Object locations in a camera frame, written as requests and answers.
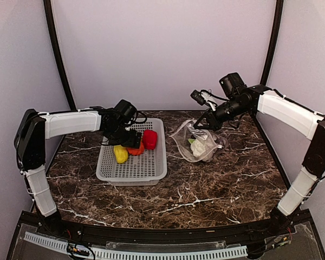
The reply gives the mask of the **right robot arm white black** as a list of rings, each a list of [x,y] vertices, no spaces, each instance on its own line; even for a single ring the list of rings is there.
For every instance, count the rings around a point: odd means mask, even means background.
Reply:
[[[226,95],[221,105],[215,102],[217,96],[208,90],[191,93],[191,98],[199,105],[208,106],[194,124],[196,129],[217,131],[224,122],[239,115],[262,113],[285,123],[310,140],[299,174],[271,210],[270,219],[265,224],[269,234],[277,235],[289,225],[295,210],[325,178],[325,115],[287,98],[277,89],[262,84],[248,87],[238,73],[227,74],[219,83]]]

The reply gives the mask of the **dark red grape bunch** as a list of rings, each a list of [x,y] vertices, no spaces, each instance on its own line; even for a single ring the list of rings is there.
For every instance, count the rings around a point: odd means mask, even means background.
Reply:
[[[228,140],[226,138],[218,138],[216,140],[209,140],[205,144],[206,151],[204,157],[202,158],[203,162],[210,163],[213,157],[218,152],[223,152],[228,146]]]

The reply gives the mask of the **yellow bell pepper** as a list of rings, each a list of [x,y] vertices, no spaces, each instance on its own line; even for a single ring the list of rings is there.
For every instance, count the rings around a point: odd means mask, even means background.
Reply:
[[[116,145],[113,147],[113,152],[115,155],[116,162],[118,164],[123,164],[128,160],[127,148],[125,148],[121,145]]]

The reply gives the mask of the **white green cauliflower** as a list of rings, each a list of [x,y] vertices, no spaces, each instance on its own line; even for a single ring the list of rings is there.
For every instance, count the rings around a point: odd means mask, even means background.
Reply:
[[[190,149],[195,158],[207,156],[213,149],[213,146],[208,141],[203,142],[198,139],[188,139]]]

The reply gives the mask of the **orange bell pepper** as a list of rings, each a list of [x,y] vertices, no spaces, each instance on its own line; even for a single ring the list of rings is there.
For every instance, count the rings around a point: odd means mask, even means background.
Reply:
[[[137,155],[141,155],[144,153],[144,144],[141,141],[140,142],[140,147],[139,148],[127,148],[127,151],[129,154],[133,155],[133,156],[137,156]]]

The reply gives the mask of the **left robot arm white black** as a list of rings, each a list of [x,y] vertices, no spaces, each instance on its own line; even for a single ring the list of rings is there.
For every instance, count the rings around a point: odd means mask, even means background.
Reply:
[[[113,108],[93,106],[66,112],[26,110],[16,136],[17,167],[24,177],[41,222],[54,236],[61,236],[66,225],[52,197],[46,176],[46,140],[78,132],[102,132],[109,145],[139,148],[142,134],[131,129],[138,110],[120,100]]]

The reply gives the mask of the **clear zip top bag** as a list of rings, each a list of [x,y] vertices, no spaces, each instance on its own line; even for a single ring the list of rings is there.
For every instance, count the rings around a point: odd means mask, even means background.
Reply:
[[[170,137],[177,145],[180,155],[190,163],[209,163],[216,151],[223,150],[226,138],[206,129],[195,129],[196,120],[186,120]]]

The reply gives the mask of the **white plastic perforated basket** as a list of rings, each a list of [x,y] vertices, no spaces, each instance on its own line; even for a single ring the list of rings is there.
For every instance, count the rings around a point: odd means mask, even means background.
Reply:
[[[148,118],[144,124],[131,126],[143,133],[150,129],[157,132],[158,141],[155,149],[145,149],[141,155],[129,155],[123,164],[116,162],[114,148],[102,146],[97,161],[96,176],[114,186],[149,186],[156,185],[167,175],[167,158],[164,123],[158,118]]]

